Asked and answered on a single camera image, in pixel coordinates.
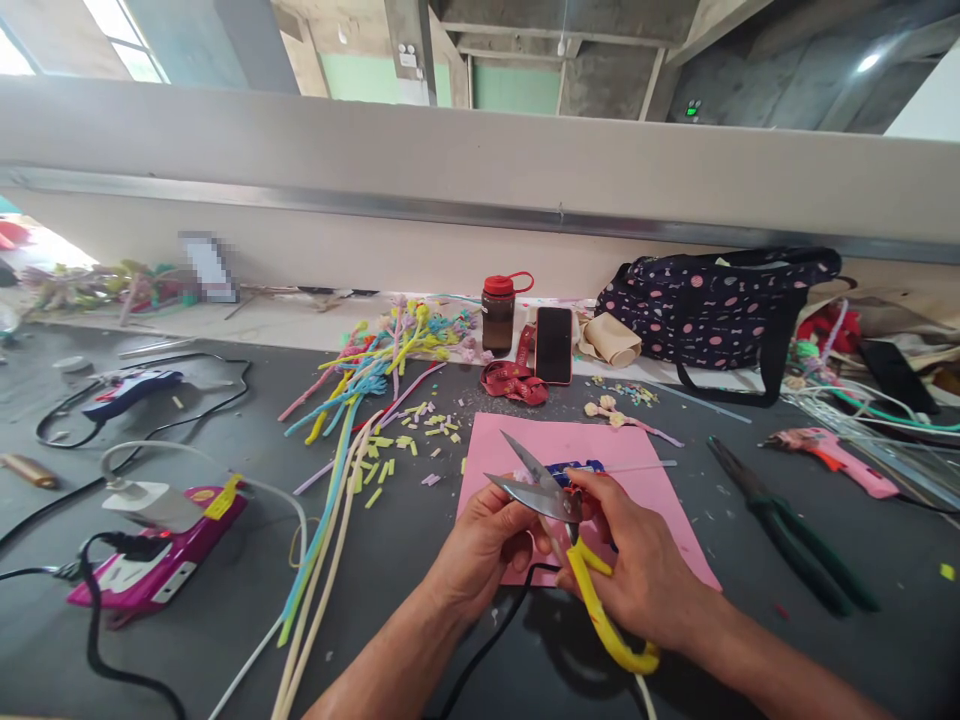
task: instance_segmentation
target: gray table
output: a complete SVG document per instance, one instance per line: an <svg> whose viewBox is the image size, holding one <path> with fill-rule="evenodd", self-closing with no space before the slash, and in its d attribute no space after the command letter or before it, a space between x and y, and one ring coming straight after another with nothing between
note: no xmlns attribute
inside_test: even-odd
<svg viewBox="0 0 960 720"><path fill-rule="evenodd" d="M59 472L71 488L97 476L96 462L104 448L139 439L156 425L183 417L169 397L156 396L111 421L89 447L63 451L40 446L33 440L35 423L67 394L64 381L50 367L54 360L83 354L95 361L97 370L107 370L121 364L119 350L154 340L43 326L30 332L19 348L6 353L9 364L0 367L0 452L38 459ZM236 407L201 427L180 428L163 439L190 442L237 470L286 490L326 464L333 437L306 448L300 440L285 439L276 421L311 382L323 354L212 342L195 347L253 360L251 391ZM411 363L408 374L415 377L423 367ZM236 377L235 367L212 360L185 363L181 369L199 386ZM475 367L448 366L407 404L433 399L442 410L461 415L492 411L580 422L585 421L583 404L598 395L577 378L569 388L551 389L549 403L533 409L487 397L477 386L478 374ZM187 412L196 412L233 391L188 386L177 394ZM458 398L465 408L459 408ZM382 399L366 401L359 417L384 404ZM812 458L758 449L757 443L775 430L812 424L783 403L770 410L738 409L754 419L752 425L666 394L654 409L638 412L687 443L678 450L655 441L663 459L679 462L668 474L688 516L696 518L694 530L731 602L898 716L951 715L950 708L960 699L956 684L960 591L956 583L940 577L938 568L941 562L960 567L953 528L931 513L871 500ZM81 417L62 423L55 429L74 427L73 437L88 427ZM428 457L435 445L421 444L427 452L416 461L398 455L403 458L397 463L398 475L374 508L355 510L294 716L347 666L430 566L454 522L469 426L460 434L463 445L437 459ZM719 471L704 444L709 434L721 437L774 492L790 499L872 588L883 612L841 621L817 603ZM449 443L442 446L449 450ZM433 488L421 486L420 479L429 472L442 474L443 481ZM0 531L56 497L8 471L0 473ZM144 453L132 475L184 488L214 479L203 463L166 451ZM309 515L320 514L324 488L304 496ZM39 525L0 558L0 571L60 564L72 559L80 543L97 531L132 530L100 509L103 499L102 492L91 493ZM257 495L169 608L122 631L102 633L107 661L162 679L180 695L190 717L206 717L279 613L292 580L286 558L294 526L282 501ZM106 548L98 556L105 557ZM103 680L90 671L84 661L88 611L65 604L66 592L65 585L40 576L0 586L0 713L98 720L170 717L153 693ZM505 589L497 596L500 618L515 592ZM789 612L789 620L777 614L775 604ZM439 712L456 676L493 627L493 618L485 616L465 638L428 715ZM225 717L266 717L282 663L282 653L268 651ZM735 693L669 654L649 683L661 718L756 715ZM474 673L454 717L637 717L632 692L632 683L605 655L582 608L559 591L541 590L531 593L513 626Z"/></svg>

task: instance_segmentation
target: pink power strip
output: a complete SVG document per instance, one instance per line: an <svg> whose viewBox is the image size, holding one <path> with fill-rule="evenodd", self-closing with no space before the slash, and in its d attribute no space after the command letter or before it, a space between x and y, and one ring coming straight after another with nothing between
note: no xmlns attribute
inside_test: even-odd
<svg viewBox="0 0 960 720"><path fill-rule="evenodd" d="M202 486L190 488L184 495L206 508L221 490L222 487ZM107 627L116 630L141 615L163 610L246 506L247 499L238 494L219 520L201 518L190 530L179 534L154 528L144 530L141 535L169 537L170 545L147 562L128 560L118 554L103 563L95 573L102 594L102 607L117 611ZM67 596L67 602L90 607L87 586L84 584L74 589Z"/></svg>

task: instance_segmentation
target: navy blue bag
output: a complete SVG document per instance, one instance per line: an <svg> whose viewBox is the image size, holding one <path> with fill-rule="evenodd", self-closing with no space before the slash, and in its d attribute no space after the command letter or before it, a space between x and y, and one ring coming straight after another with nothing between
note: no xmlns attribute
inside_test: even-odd
<svg viewBox="0 0 960 720"><path fill-rule="evenodd" d="M718 265L722 258L729 265ZM643 340L641 354L677 366L698 394L769 407L780 395L790 339L808 289L837 277L828 248L768 248L712 255L641 257L620 267L597 298ZM699 388L684 365L736 370L760 365L764 394Z"/></svg>

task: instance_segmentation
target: black phone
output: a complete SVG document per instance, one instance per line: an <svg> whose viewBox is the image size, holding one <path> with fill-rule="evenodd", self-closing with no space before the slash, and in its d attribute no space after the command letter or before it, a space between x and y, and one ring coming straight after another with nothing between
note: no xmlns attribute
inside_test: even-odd
<svg viewBox="0 0 960 720"><path fill-rule="evenodd" d="M900 348L882 340L861 340L859 350L863 363L882 392L896 398L914 412L927 415L940 412L940 407L924 387L920 376L910 367Z"/></svg>
<svg viewBox="0 0 960 720"><path fill-rule="evenodd" d="M573 380L573 312L567 308L537 309L535 372L548 385Z"/></svg>

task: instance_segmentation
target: scissor blade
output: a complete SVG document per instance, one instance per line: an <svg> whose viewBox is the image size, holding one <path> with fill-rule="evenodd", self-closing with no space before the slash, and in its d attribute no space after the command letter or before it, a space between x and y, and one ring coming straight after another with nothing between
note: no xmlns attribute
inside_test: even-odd
<svg viewBox="0 0 960 720"><path fill-rule="evenodd" d="M529 450L503 432L503 430L500 432L503 434L503 437L506 438L510 447L513 448L513 451L517 454L517 457L520 458L520 462L523 463L523 466L527 469L527 472L529 472L533 479L536 480L537 485L550 492L563 492L563 487L554 479L553 475L550 474L550 471L543 466L542 462L537 460Z"/></svg>
<svg viewBox="0 0 960 720"><path fill-rule="evenodd" d="M503 490L521 505L526 505L541 515L565 523L577 524L583 520L576 505L565 497L563 491L553 492L539 485L530 485L516 480L508 480L493 473L484 473L487 479Z"/></svg>
<svg viewBox="0 0 960 720"><path fill-rule="evenodd" d="M730 449L720 440L711 435L707 438L707 447L719 461L720 467L726 471L748 500L756 495L767 494L767 488L757 474L744 465L740 458L730 452Z"/></svg>

